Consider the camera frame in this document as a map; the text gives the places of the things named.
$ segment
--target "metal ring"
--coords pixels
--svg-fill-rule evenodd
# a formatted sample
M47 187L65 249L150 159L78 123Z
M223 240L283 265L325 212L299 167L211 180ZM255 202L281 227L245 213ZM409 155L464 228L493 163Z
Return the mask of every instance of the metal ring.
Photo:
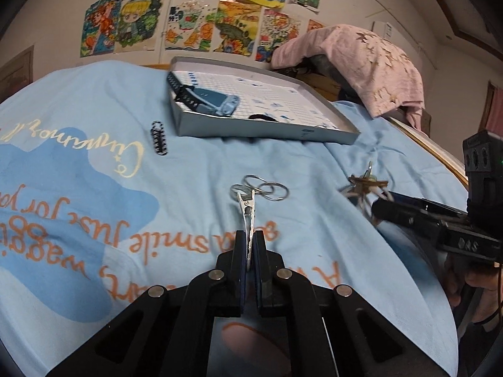
M277 183L276 181L266 181L265 183L260 184L258 186L258 188L260 189L260 187L262 187L262 186L269 186L272 189L274 187L281 187L282 189L284 189L286 191L286 194L283 197L276 197L276 198L270 197L267 194L262 194L263 197L265 197L266 199L268 199L270 201L281 201L290 195L290 190L288 189L288 187L281 184L281 183Z
M233 199L233 200L237 200L237 194L238 192L241 192L243 194L246 194L246 195L251 195L252 194L252 189L250 187L248 187L247 185L244 185L244 184L233 184L231 187L230 187L230 197Z
M254 178L256 180L260 180L262 182L262 184L260 184L258 187L255 187L253 185L250 184L250 182L247 180L248 178ZM261 187L267 183L268 181L267 180L264 180L262 177L259 177L259 176L255 176L255 174L247 174L245 177L243 177L243 184L250 187L250 189L253 189L255 190L257 193L263 195L264 197L268 194L274 194L274 187L270 186L271 187L271 191L265 191L265 190L262 190Z

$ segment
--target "orange lettering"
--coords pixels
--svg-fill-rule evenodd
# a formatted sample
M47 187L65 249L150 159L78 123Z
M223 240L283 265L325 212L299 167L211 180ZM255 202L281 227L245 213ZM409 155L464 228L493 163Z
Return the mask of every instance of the orange lettering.
M226 232L223 237L219 235L212 235L212 237L217 239L218 246L222 252L227 252L234 248L235 233Z
M267 221L264 227L257 227L257 231L263 231L263 237L266 241L274 241L280 235L279 231L276 229L276 223L274 221Z
M23 223L22 228L16 226L16 220L20 220ZM22 216L11 216L11 218L8 220L8 225L11 227L11 230L18 234L17 236L12 236L11 245L9 245L8 248L14 252L17 252L18 254L24 253L26 249L24 234L26 229L28 228L28 222Z
M313 268L313 271L318 272L323 280L327 283L327 285L334 289L337 285L340 284L339 264L337 263L337 261L335 261L332 266L334 267L334 274L331 276L325 275L325 273L317 266Z
M75 272L80 271L82 273L82 275L84 275L87 278L86 271L84 268L84 266L85 266L84 261L79 261L78 263L75 263L75 257L73 255L70 255L61 261L61 266L63 268L66 268L67 262L70 263L71 269L73 269Z
M101 278L108 278L112 282L112 290L107 289L108 293L112 296L113 299L117 298L117 289L119 288L119 281L117 280L117 277L115 275L112 275L111 273L105 273L105 269L107 269L108 266L104 265L100 268L100 277Z
M2 235L3 235L3 244L7 246L8 244L8 239L7 239L7 226L3 223L0 222L0 228L2 228Z
M73 225L79 222L79 216L75 212L69 212L67 215L71 216L70 224Z
M40 231L40 234L36 234L34 232L34 230ZM41 225L30 224L30 225L28 225L27 233L30 236L30 238L37 241L37 243L30 245L30 248L28 248L28 253L26 254L26 258L31 259L32 261L35 261L35 262L39 262L44 258L44 255L45 255L45 250L44 250L45 241L44 241L44 239L45 239L45 237L47 237L47 231Z
M53 245L50 242L48 242L48 244L49 244L49 251L47 252L47 263L51 265L59 263L61 259L58 258L57 256L63 255L63 250L59 245Z
M61 197L59 200L56 202L56 206L54 207L54 210L52 211L51 214L51 220L55 220L58 216L59 212L59 207L61 206L62 202L66 202L67 204L70 204L70 200L67 199L66 197Z
M11 200L11 195L10 194L6 194L4 195L1 199L0 199L0 207L4 208L7 206L8 202Z
M148 263L148 244L150 242L150 233L144 232L143 236L145 237L145 248L143 251L143 264L146 265Z
M21 184L12 196L10 196L9 194L5 194L0 199L0 207L6 208L6 207L10 206L11 211L17 211L18 208L16 207L16 202L18 201L18 195L19 195L19 192L21 191L21 189L24 189L25 187L26 187L26 185ZM4 200L6 197L8 197L8 200L5 201L2 205L2 200Z
M44 214L40 215L40 207L44 207ZM49 214L49 204L45 201L40 201L37 205L37 209L35 210L35 214L38 215L39 217L46 218L47 215Z
M300 273L302 276L305 276L307 278L307 275L306 275L306 273L304 272L304 270L302 268L297 268L297 269L290 268L290 269L292 271Z
M143 244L143 238L141 237L140 234L134 234L134 235L131 235L129 237L130 240L132 239L136 239L138 240L138 242L136 244L133 244L129 247L129 250L133 253L137 253L140 249L141 249L141 246Z
M30 206L27 209L22 209L21 212L25 214L26 212L34 212L35 211L35 200L32 200Z
M202 236L202 235L198 235L196 237L196 239L194 240L195 244L200 248L200 249L195 249L197 252L200 252L202 254L205 254L207 252L209 252L209 248L208 248L208 240L206 239L206 237Z
M119 246L119 241L121 240L121 226L124 225L126 228L129 228L129 222L120 220L117 225L115 225L115 233L114 233L114 247L117 248Z

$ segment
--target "key ring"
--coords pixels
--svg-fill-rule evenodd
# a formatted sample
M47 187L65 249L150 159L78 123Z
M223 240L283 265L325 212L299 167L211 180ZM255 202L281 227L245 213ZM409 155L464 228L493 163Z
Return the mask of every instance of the key ring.
M288 189L288 187L285 186L284 184L277 183L276 181L266 181L266 182L263 182L262 184L259 184L258 189L260 190L262 186L269 186L269 187L271 187L271 189L274 189L274 187L280 187L280 188L282 188L282 189L285 190L285 195L283 197L273 198L269 194L262 194L262 196L265 199L268 199L270 201L281 201L281 200L284 200L286 197L288 197L290 195L290 190Z
M249 178L254 178L256 180L260 180L262 182L262 184L260 184L258 187L255 187L253 185L250 184L250 182L248 181ZM271 191L265 191L265 190L262 190L260 187L262 187L264 185L264 183L267 183L267 180L264 180L262 177L260 176L255 176L255 174L247 174L245 177L243 177L243 184L250 187L250 189L253 189L255 190L255 192L259 193L260 195L263 195L263 196L266 196L268 194L273 194L274 193L274 187L270 186L271 187Z

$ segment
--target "gray tray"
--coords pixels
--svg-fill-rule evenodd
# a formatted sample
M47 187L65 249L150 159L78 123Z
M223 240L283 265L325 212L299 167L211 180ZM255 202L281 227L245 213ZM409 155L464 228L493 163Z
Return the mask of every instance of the gray tray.
M171 92L170 103L179 136L293 139L351 145L360 134L358 129L328 100L297 79L246 65L198 57L174 57L171 61L170 70L233 75L243 79L295 89L338 128L336 130L306 124L201 114L176 103L174 93Z

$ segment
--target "fabric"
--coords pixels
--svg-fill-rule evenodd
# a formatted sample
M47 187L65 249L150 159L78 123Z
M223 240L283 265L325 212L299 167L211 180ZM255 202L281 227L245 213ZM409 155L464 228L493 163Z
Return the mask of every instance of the fabric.
M408 122L421 131L423 80L403 50L374 32L335 25L286 42L274 51L271 66L292 67L319 54L325 54L354 88L371 117L406 106Z
M501 88L495 89L485 128L498 136L503 136L503 89Z
M103 61L54 72L0 107L0 338L26 376L46 375L149 286L214 268L243 227L229 188L256 174L291 191L256 201L267 247L314 284L351 285L454 377L456 329L435 263L339 191L372 160L390 190L462 209L458 180L350 102L334 105L361 131L351 146L178 137L166 77ZM154 151L155 120L167 156ZM258 319L250 299L244 317L215 322L208 376L288 373L285 325Z

